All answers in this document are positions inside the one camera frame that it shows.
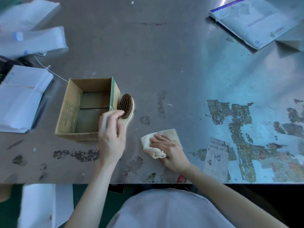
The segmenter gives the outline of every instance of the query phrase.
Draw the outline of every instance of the white wire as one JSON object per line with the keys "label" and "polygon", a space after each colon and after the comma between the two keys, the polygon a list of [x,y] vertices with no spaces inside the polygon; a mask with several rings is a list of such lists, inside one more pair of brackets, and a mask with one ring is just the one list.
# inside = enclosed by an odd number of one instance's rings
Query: white wire
{"label": "white wire", "polygon": [[41,64],[41,62],[36,58],[36,56],[34,55],[35,59],[38,61],[38,63],[45,68],[47,71],[51,72],[52,74],[55,74],[54,72],[50,71],[48,68],[46,68],[43,64]]}

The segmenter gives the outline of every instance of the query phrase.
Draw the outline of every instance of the table surface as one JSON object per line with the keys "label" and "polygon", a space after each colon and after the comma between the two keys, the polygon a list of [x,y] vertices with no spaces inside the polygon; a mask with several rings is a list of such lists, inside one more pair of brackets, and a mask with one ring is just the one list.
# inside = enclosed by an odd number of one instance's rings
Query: table surface
{"label": "table surface", "polygon": [[[231,0],[61,1],[44,28],[64,26],[69,51],[38,59],[64,79],[113,76],[135,101],[111,183],[182,182],[139,141],[173,128],[202,170],[210,137],[228,142],[227,182],[304,182],[304,53],[254,51],[208,18]],[[295,1],[273,3],[292,13]],[[54,135],[66,85],[54,77],[28,133],[1,133],[0,183],[89,182],[97,142]]]}

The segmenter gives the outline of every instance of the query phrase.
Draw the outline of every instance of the hand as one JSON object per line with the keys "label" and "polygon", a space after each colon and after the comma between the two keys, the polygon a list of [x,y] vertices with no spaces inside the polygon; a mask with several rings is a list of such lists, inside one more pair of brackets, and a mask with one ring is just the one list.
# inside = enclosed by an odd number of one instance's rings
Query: hand
{"label": "hand", "polygon": [[102,166],[115,166],[123,155],[126,131],[121,119],[118,119],[123,114],[123,110],[112,110],[99,119],[98,143]]}
{"label": "hand", "polygon": [[150,142],[151,147],[158,148],[166,153],[167,157],[161,158],[161,162],[173,172],[182,174],[191,165],[182,147],[168,137],[155,134],[154,138],[150,138]]}

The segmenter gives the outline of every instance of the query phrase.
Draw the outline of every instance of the wooden brush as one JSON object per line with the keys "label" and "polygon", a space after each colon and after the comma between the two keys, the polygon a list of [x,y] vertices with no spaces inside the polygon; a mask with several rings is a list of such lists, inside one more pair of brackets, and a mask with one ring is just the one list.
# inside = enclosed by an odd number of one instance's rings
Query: wooden brush
{"label": "wooden brush", "polygon": [[127,130],[127,125],[131,121],[134,114],[134,100],[131,95],[125,94],[122,96],[118,104],[118,110],[123,110],[125,112],[120,119],[125,126],[125,130]]}

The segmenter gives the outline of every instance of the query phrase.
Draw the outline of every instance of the person's left hand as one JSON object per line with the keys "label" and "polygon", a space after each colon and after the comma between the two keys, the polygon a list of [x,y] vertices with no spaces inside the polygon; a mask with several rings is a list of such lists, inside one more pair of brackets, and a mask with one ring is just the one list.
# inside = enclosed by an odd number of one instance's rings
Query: person's left hand
{"label": "person's left hand", "polygon": [[104,113],[99,119],[98,143],[102,166],[115,166],[123,155],[126,132],[121,119],[118,119],[123,114],[122,110],[112,110]]}

